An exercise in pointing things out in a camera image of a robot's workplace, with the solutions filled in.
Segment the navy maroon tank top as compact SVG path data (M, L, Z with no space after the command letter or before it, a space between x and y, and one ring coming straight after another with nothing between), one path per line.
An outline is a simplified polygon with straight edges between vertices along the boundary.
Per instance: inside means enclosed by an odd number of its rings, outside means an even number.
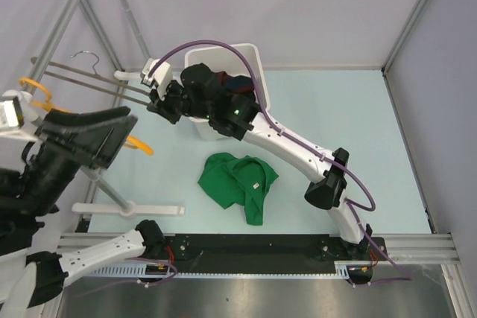
M254 84L250 77L244 75L232 76L225 71L215 73L218 82L229 92L240 95L254 95Z

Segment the grey velvet hanger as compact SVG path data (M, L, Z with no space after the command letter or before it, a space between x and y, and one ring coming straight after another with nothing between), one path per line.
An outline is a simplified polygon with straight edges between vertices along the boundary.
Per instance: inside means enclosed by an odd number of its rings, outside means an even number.
M49 61L45 75L55 80L110 95L118 101L129 101L141 106L149 102L148 92L124 81L114 80L92 71L77 69L55 61Z

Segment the green tank top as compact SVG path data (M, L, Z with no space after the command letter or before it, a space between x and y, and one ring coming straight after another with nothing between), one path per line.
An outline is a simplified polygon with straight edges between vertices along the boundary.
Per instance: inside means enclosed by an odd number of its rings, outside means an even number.
M240 205L246 223L261 226L265 198L278 178L279 174L257 157L215 153L205 161L198 185L221 208Z

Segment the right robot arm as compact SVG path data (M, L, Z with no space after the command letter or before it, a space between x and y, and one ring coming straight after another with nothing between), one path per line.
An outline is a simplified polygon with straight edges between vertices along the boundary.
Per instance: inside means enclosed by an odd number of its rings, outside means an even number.
M260 108L251 77L199 63L175 80L167 63L152 63L143 70L142 81L152 88L148 111L172 124L183 116L203 119L220 135L256 145L295 167L310 181L305 200L328 212L345 253L352 259L369 253L372 231L353 214L347 198L348 152L323 149L282 127Z

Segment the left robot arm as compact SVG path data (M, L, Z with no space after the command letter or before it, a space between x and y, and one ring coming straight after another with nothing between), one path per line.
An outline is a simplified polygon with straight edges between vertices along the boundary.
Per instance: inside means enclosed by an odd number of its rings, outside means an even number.
M81 168L113 163L137 117L128 107L89 113L53 109L22 151L22 171L1 170L1 315L24 317L93 270L129 258L156 258L165 237L152 220L96 245L60 252L72 222L59 199Z

